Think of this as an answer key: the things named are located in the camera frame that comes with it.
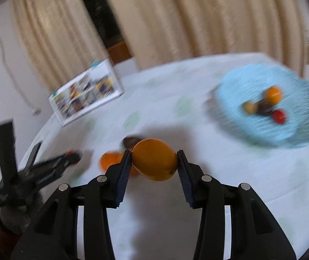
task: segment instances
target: white wall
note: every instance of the white wall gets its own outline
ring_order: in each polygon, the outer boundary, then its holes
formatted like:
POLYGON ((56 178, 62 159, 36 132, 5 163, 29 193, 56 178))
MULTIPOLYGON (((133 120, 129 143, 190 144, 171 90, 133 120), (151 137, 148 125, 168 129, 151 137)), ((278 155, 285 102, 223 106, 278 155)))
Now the white wall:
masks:
POLYGON ((36 78, 26 53, 17 40, 10 0, 0 0, 0 35, 5 47, 6 62, 16 81, 30 102, 42 109, 39 116, 32 116, 33 110, 26 106, 6 72, 0 48, 0 121, 14 119, 16 156, 20 161, 36 134, 52 114, 47 100, 50 93, 36 78))

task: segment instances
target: light blue plate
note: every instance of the light blue plate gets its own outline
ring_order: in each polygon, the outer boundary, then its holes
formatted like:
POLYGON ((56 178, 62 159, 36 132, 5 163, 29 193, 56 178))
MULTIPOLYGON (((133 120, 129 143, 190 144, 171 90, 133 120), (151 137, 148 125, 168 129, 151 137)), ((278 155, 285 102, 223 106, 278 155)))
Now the light blue plate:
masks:
POLYGON ((216 90, 217 103, 230 124, 256 143, 272 146, 301 147, 309 143, 309 83, 285 67, 247 65, 230 71, 216 90), (262 99, 266 89, 278 86, 283 99, 275 106, 287 113, 283 125, 271 117, 248 116, 245 101, 262 99))

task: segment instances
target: picture frame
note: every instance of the picture frame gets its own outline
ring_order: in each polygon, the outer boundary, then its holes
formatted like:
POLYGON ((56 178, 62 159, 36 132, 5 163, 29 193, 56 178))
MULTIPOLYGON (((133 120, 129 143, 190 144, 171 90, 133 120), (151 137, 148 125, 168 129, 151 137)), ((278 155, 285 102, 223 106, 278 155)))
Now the picture frame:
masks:
POLYGON ((58 121, 65 126, 123 93, 107 58, 74 77, 48 99, 58 121))

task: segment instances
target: white tablecloth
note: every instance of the white tablecloth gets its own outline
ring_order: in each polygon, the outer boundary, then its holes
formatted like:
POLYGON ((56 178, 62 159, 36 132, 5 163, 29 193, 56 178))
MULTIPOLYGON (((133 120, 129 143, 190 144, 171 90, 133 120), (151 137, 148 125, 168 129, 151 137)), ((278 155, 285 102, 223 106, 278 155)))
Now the white tablecloth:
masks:
MULTIPOLYGON (((190 162, 221 183, 249 183, 276 217, 299 258, 309 247, 309 146, 273 149, 252 145, 228 134, 209 111, 210 92, 221 77, 247 63, 274 64, 262 54, 171 63, 122 78, 124 95, 65 127, 51 117, 32 144, 43 140, 37 160, 69 149, 79 149, 84 156, 44 189, 46 198, 60 183, 73 187, 102 174, 98 159, 106 151, 120 149, 125 136, 158 138, 175 151, 183 149, 190 162)), ((108 209, 116 259, 191 260, 200 215, 200 210, 192 210, 186 203, 178 174, 165 182, 131 177, 123 203, 117 210, 108 209)), ((78 243, 81 251, 81 237, 78 243)), ((228 259, 230 225, 226 247, 228 259)))

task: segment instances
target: dark window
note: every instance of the dark window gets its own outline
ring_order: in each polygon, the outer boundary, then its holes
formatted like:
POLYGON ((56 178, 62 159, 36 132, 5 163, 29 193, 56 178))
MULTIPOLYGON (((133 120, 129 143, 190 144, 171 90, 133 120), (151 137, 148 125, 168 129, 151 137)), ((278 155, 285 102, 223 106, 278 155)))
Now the dark window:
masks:
POLYGON ((83 0, 105 47, 123 40, 116 19, 106 0, 83 0))

